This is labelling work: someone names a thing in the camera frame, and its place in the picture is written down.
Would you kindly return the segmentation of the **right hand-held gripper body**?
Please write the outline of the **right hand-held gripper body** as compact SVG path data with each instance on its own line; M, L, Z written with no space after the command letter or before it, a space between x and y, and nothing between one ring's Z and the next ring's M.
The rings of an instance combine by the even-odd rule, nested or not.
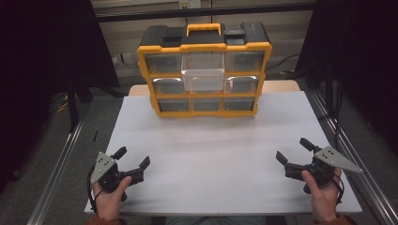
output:
M313 176L315 182L319 186L324 186L329 182L333 182L334 185L339 189L339 193L343 194L344 184L338 184L334 180L334 177L336 176L336 173L334 172L335 168L348 170L354 173L363 172L362 168L350 161L331 146L320 148L320 151L317 153L314 153L313 151L310 152L313 153L313 159L309 164L298 165L288 161L285 165L283 165L285 176L303 181L301 172L307 171Z

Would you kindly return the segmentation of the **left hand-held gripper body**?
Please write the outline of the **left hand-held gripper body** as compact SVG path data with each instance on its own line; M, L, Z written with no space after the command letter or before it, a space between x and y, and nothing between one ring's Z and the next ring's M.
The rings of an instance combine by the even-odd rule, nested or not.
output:
M105 153L99 152L96 163L89 174L89 185L99 183L106 192L115 191L121 181L130 176L132 178L130 185L135 185L144 181L144 172L137 169L121 172L117 166L117 160L107 156Z

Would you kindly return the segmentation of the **person's left hand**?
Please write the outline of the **person's left hand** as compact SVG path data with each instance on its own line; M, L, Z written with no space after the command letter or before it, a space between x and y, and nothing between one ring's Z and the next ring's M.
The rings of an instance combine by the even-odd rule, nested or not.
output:
M95 215L108 220L119 219L121 198L130 182L131 178L129 176L125 177L118 188L111 193L104 192L102 186L96 183L93 186L93 191L96 196L95 204L97 206L97 213Z

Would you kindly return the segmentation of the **person's right hand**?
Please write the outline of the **person's right hand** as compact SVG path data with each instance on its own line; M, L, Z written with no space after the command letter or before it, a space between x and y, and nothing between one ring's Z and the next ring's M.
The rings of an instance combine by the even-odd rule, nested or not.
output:
M319 187L313 176L307 171L303 171L301 175L311 191L313 221L331 221L335 219L338 215L336 213L336 205L339 189L333 182Z

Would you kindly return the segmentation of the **white table mat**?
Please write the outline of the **white table mat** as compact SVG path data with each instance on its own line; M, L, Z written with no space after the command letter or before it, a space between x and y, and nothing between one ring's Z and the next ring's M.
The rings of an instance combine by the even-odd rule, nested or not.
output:
M329 145L302 92L265 93L255 116L160 118L147 97L125 97L107 147L127 153L122 171L150 159L142 183L129 187L124 215L254 216L306 214L311 198L288 178L277 153L308 164L305 138Z

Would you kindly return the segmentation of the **black metal stand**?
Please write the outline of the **black metal stand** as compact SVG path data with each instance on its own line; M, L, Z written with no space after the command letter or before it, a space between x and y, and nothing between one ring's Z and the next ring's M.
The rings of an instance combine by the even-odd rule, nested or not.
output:
M90 103L93 100L93 95L89 90L89 80L70 78L67 84L67 96L70 117L69 132L72 132L78 126L80 121L76 98L79 98L82 103Z

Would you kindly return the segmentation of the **black curtain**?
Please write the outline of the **black curtain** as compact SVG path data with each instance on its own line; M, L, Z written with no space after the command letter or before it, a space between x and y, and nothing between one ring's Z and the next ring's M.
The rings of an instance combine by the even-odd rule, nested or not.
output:
M398 0L315 0L296 71L330 72L398 155Z
M118 87L91 0L0 0L0 193L23 165L58 93Z

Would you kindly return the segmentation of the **grid of small organizer drawers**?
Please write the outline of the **grid of small organizer drawers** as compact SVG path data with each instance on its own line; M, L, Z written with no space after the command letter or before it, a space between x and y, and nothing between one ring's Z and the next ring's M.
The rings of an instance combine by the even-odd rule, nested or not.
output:
M250 111L262 68L262 52L223 52L224 82L221 91L186 91L181 74L184 53L149 54L145 57L157 106L162 113Z

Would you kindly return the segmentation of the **clear plastic drawer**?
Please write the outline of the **clear plastic drawer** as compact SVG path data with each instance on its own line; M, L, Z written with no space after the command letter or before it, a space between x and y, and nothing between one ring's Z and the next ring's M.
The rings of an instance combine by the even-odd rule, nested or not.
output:
M181 74L186 91L221 91L224 82L224 54L222 52L184 53Z

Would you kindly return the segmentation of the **yellow black drawer organizer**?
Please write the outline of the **yellow black drawer organizer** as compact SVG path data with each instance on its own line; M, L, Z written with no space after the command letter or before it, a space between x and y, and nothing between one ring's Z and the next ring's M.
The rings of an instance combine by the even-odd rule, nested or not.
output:
M260 80L253 94L254 104L250 111L216 111L216 112L161 112L157 106L158 94L154 91L145 57L149 54L171 53L207 53L207 52L262 52L262 68L258 72ZM272 52L272 45L267 32L260 22L242 22L238 25L222 23L188 24L182 27L152 25L138 47L138 66L148 85L150 103L159 117L194 117L220 116L240 117L253 116L258 110L258 100L262 95L266 78L266 65Z

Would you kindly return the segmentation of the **black horizontal bar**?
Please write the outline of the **black horizontal bar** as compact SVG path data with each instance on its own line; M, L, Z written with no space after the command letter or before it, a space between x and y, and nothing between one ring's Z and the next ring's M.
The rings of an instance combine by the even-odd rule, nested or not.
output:
M154 19L170 18L189 18L201 16L233 15L233 14L251 14L251 13L270 13L286 11L313 10L318 7L316 2L261 5L250 7L208 7L196 9L173 9L137 13L111 13L96 15L93 20L98 23L112 23L124 21L142 21Z

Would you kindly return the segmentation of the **aluminium floor rail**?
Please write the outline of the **aluminium floor rail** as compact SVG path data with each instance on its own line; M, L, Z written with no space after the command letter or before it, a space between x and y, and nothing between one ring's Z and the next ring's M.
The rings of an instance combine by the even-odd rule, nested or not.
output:
M67 141L64 144L62 152L54 166L54 169L51 173L51 176L45 186L45 189L42 191L38 202L28 219L26 225L42 225L48 210L51 206L51 203L54 199L55 192L59 186L60 179L64 173L66 165L68 164L70 154L77 142L81 129L83 126L83 122L79 122L76 127L72 130L72 132L68 135Z
M369 168L364 164L360 154L357 152L352 142L349 141L338 120L332 117L331 113L327 110L327 102L319 92L313 92L310 96L317 109L321 112L319 121L324 121L329 126L331 136L333 137L331 141L332 145L336 146L340 153L362 168L361 173L346 172L345 175L355 186L355 190L364 200L377 223L381 224L381 222L384 221L386 225L398 225L398 211L395 210L381 186L370 173ZM371 199L371 203L365 200L365 196L358 188L357 183L352 180L352 177L357 177L360 180L362 187L365 189L365 193Z

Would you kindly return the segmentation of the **white wall socket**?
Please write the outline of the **white wall socket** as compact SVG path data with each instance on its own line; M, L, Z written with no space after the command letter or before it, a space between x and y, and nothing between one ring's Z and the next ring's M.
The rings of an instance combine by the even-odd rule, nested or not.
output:
M200 8L201 0L179 0L180 9Z

